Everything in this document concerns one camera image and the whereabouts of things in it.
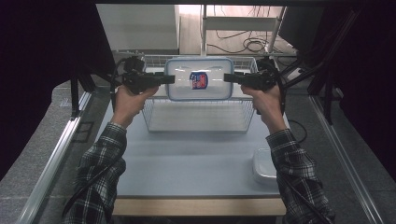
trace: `colorful label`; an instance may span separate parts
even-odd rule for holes
[[[205,72],[192,72],[190,75],[193,90],[205,90],[207,87],[207,74]]]

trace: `container lid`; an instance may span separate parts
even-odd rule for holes
[[[259,148],[253,155],[254,179],[259,183],[266,183],[276,179],[276,169],[271,158],[271,149]]]
[[[226,100],[233,94],[233,83],[224,82],[224,73],[233,73],[233,61],[225,57],[180,57],[166,62],[166,75],[175,84],[166,85],[172,101]]]

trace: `gray floor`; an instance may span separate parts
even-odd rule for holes
[[[92,93],[78,133],[74,135],[74,142],[70,145],[49,193],[37,213],[35,223],[59,223],[64,204],[73,192],[72,183],[78,160],[92,145],[102,122],[109,103],[108,84],[101,78],[93,77],[98,88]],[[370,223],[310,104],[306,94],[307,83],[309,79],[288,91],[288,118],[302,123],[308,131],[308,137],[302,146],[318,162],[318,176],[323,181],[326,195],[337,214],[336,223]],[[54,89],[52,104],[46,116],[20,157],[0,182],[0,223],[15,223],[21,215],[22,208],[70,119],[71,107],[64,103],[65,98],[70,99],[69,83]],[[379,208],[384,223],[396,223],[395,182],[345,118],[336,101],[332,103],[332,121],[357,173]],[[290,126],[297,138],[304,135],[300,126],[294,123]]]

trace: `wrist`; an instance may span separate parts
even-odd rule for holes
[[[267,126],[270,134],[277,133],[277,132],[283,131],[288,128],[286,126],[285,120],[283,120],[283,117],[281,117],[281,116],[275,116],[270,119],[262,118],[262,121]]]
[[[128,126],[132,123],[132,120],[133,120],[133,118],[125,118],[123,116],[114,114],[113,117],[111,118],[110,122],[119,124],[124,129],[127,129]]]

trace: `gray table surface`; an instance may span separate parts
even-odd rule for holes
[[[112,113],[110,104],[99,134]],[[253,115],[247,133],[149,133],[142,114],[128,128],[119,198],[279,196],[274,179],[258,183],[253,178],[253,153],[268,148],[269,132],[260,116]]]

